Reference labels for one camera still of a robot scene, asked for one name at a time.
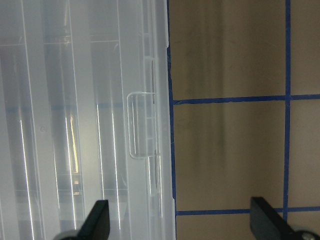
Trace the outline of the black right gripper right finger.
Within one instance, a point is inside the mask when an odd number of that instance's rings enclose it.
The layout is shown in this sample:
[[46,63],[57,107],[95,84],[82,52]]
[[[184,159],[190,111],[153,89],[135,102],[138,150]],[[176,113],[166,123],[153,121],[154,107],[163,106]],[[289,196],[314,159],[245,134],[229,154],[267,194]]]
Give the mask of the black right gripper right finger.
[[250,230],[256,240],[289,240],[293,229],[263,198],[250,199]]

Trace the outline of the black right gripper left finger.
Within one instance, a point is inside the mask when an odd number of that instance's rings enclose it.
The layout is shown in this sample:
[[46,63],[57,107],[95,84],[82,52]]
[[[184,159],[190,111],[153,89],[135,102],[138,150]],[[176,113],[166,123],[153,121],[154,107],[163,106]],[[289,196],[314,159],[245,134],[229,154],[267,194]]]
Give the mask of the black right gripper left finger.
[[97,200],[76,234],[76,240],[108,240],[110,236],[108,200]]

